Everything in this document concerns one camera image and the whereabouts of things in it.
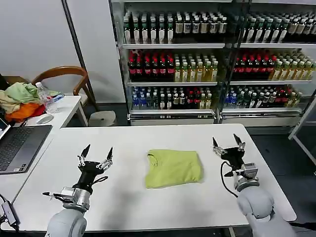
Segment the pile of clothes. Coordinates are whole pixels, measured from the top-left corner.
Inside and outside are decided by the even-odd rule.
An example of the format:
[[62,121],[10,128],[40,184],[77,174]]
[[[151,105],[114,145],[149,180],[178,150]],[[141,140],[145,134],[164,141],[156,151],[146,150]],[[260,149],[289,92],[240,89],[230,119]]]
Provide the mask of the pile of clothes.
[[5,110],[5,119],[8,122],[23,122],[28,117],[42,115],[45,110],[36,86],[22,82],[16,82],[6,90],[0,90],[0,107]]

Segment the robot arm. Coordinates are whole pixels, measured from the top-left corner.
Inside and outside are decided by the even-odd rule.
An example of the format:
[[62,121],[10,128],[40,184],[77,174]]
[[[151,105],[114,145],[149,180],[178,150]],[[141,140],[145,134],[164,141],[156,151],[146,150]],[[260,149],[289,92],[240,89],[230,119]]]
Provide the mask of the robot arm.
[[97,180],[94,179],[97,175],[103,174],[113,164],[113,148],[101,163],[85,160],[89,148],[90,145],[78,156],[78,168],[81,171],[81,176],[72,188],[64,187],[60,194],[43,193],[43,195],[62,201],[65,208],[50,219],[46,237],[81,237],[84,234],[87,221],[83,216],[90,208],[89,198],[93,192],[92,185],[103,182],[108,177],[103,176]]
[[275,210],[272,195],[259,186],[256,165],[243,162],[245,143],[235,134],[234,137],[238,147],[220,148],[213,138],[213,150],[221,159],[228,161],[232,168],[225,177],[234,177],[234,188],[239,192],[238,196],[235,194],[237,203],[252,228],[253,236],[295,237],[296,233],[290,224]]

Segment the wooden chair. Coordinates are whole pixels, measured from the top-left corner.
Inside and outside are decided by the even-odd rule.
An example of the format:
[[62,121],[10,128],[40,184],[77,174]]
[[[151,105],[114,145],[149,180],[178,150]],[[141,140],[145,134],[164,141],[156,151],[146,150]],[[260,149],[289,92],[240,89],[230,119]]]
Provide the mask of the wooden chair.
[[[36,82],[41,82],[42,80],[47,79],[47,78],[54,78],[57,76],[71,75],[71,74],[82,76],[82,79],[75,86],[75,88],[73,90],[73,95],[81,96],[82,105],[85,105],[87,103],[87,100],[89,100],[92,103],[92,105],[94,106],[94,108],[96,109],[96,111],[99,111],[99,108],[98,108],[98,106],[97,106],[97,104],[92,96],[92,93],[89,91],[89,89],[87,87],[87,83],[89,82],[88,73],[83,68],[76,67],[76,66],[63,66],[63,67],[52,68],[52,69],[49,69],[49,70],[41,73],[40,75],[38,75],[32,81],[32,84],[35,85]],[[84,90],[86,95],[79,94],[79,91],[81,89]]]

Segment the computer mouse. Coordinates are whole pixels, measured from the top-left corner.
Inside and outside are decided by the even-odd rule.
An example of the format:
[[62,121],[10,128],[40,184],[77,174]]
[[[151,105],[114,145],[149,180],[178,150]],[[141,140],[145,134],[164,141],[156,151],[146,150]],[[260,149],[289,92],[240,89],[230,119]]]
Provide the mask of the computer mouse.
[[36,122],[36,124],[45,124],[48,123],[49,121],[51,121],[54,118],[53,115],[51,114],[44,114],[41,115],[39,120]]

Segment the laptop keyboard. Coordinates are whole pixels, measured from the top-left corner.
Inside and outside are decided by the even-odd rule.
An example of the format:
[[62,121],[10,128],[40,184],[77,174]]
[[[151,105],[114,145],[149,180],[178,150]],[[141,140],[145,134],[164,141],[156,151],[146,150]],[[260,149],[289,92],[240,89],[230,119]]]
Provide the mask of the laptop keyboard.
[[5,171],[34,127],[15,128],[13,135],[0,145],[0,171]]

